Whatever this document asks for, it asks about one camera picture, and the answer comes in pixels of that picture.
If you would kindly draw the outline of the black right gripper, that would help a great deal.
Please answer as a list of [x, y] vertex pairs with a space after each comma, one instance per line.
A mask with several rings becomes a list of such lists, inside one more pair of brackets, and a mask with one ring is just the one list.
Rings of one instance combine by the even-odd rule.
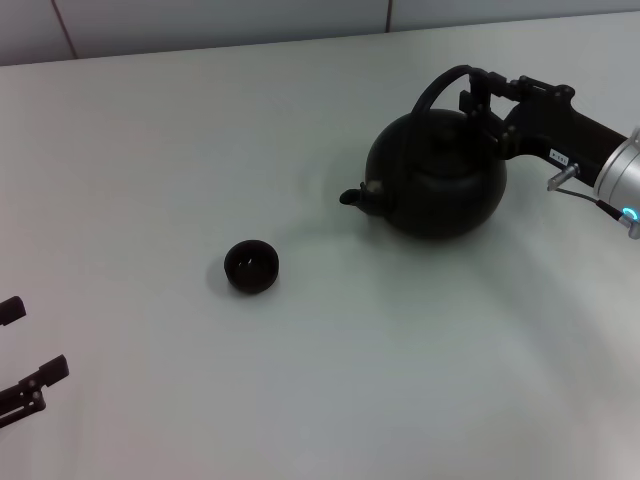
[[[564, 168], [578, 167], [576, 178], [594, 186], [606, 161], [627, 137], [586, 117], [572, 106], [575, 90], [551, 85], [527, 76], [507, 80], [484, 74], [489, 89], [464, 90], [459, 110], [469, 128], [499, 160], [528, 155]], [[491, 98], [504, 97], [515, 103], [503, 119], [491, 109]]]

